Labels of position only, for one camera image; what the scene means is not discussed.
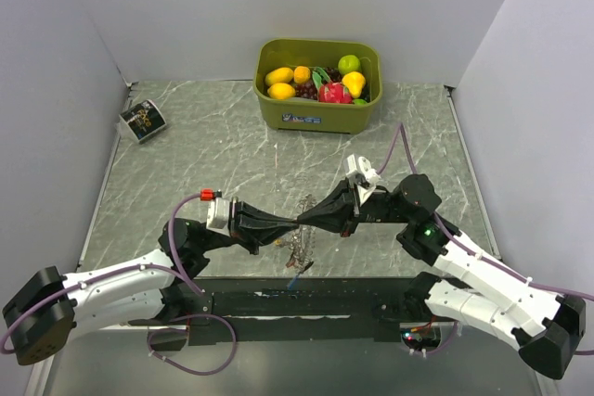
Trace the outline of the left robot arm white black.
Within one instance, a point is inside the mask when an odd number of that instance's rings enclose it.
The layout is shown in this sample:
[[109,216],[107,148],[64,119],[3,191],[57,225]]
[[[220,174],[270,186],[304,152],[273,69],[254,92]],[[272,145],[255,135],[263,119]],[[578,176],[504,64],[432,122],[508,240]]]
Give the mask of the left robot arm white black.
[[184,311],[175,295],[179,285],[202,294],[194,279],[210,262],[207,252],[238,245],[256,255],[298,226],[244,202],[216,198],[205,222],[172,216],[159,246],[131,261],[81,273],[41,269],[2,310],[1,352],[21,365],[36,364],[103,327],[136,320],[171,324]]

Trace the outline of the metal keyring disc with rings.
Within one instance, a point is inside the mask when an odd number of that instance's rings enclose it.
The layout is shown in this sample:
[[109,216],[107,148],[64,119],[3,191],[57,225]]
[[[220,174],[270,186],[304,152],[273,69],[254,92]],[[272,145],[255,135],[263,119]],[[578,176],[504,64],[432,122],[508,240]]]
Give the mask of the metal keyring disc with rings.
[[299,275],[314,264],[315,231],[313,226],[301,225],[298,229],[281,237],[285,244],[279,248],[290,252],[286,267],[294,269]]

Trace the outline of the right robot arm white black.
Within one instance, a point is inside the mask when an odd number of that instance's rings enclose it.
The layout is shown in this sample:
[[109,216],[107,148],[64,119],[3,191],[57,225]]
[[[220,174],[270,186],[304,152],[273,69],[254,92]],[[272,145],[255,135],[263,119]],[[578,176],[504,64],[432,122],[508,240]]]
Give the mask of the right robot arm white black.
[[537,373],[561,379],[585,335],[583,298],[511,270],[443,220],[440,203],[425,174],[408,175],[392,191],[368,192],[343,180],[297,221],[341,236],[359,224],[402,224],[402,248],[441,273],[414,280],[405,299],[412,318],[433,314],[477,328],[510,345]]

